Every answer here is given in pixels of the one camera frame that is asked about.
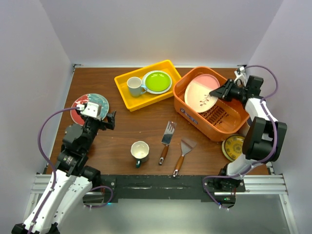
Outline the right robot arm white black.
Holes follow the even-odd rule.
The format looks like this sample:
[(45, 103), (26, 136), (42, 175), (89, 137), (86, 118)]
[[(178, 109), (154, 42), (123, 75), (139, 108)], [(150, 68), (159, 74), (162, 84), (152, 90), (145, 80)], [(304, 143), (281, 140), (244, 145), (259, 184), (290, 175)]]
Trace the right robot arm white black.
[(224, 192), (230, 191), (238, 187), (251, 170), (278, 159), (287, 125), (274, 118), (267, 108), (265, 98), (260, 96), (262, 84), (262, 78), (249, 76), (246, 85), (242, 87), (230, 79), (210, 92), (210, 95), (221, 100), (240, 101), (252, 123), (245, 136), (241, 155), (226, 164), (218, 175), (203, 178), (203, 185)]

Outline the yellow patterned plate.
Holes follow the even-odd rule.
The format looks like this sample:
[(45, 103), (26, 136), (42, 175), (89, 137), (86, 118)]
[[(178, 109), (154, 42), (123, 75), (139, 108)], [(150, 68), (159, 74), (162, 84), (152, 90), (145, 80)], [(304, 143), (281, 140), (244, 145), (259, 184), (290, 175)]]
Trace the yellow patterned plate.
[(222, 152), (229, 161), (235, 161), (242, 154), (244, 139), (244, 136), (235, 134), (229, 136), (222, 142)]

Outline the pink and cream plate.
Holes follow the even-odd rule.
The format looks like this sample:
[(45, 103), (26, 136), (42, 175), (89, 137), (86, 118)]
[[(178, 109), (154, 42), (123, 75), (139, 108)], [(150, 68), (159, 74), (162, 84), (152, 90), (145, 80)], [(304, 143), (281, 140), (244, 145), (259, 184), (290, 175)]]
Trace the pink and cream plate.
[(219, 88), (220, 83), (216, 77), (202, 74), (195, 77), (187, 86), (184, 94), (184, 102), (196, 113), (210, 110), (218, 101), (210, 92)]

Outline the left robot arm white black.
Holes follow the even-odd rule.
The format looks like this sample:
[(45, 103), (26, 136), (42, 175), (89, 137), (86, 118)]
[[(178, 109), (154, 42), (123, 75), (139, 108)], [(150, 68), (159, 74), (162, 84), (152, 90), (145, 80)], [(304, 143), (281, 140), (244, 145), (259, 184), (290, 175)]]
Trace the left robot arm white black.
[(13, 227), (13, 234), (58, 234), (85, 194), (102, 188), (100, 171), (85, 163), (98, 131), (115, 128), (116, 112), (107, 114), (104, 121), (85, 115), (78, 108), (75, 111), (84, 124), (74, 123), (66, 128), (48, 185), (28, 218)]

